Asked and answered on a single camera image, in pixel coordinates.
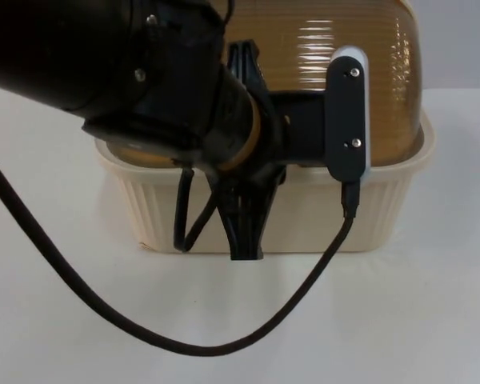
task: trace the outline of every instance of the cream plastic container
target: cream plastic container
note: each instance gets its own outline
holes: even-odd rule
[[[361,204],[342,252],[375,250],[390,238],[413,176],[430,160],[435,134],[426,115],[414,154],[392,166],[372,168],[362,185]],[[116,158],[96,141],[100,162],[118,181],[131,226],[145,248],[173,253],[173,224],[181,170],[142,168]],[[341,186],[326,169],[290,166],[279,190],[263,236],[266,253],[317,253],[328,247],[342,224]],[[210,195],[203,173],[196,172],[190,194],[189,227]],[[229,253],[216,212],[192,253]]]

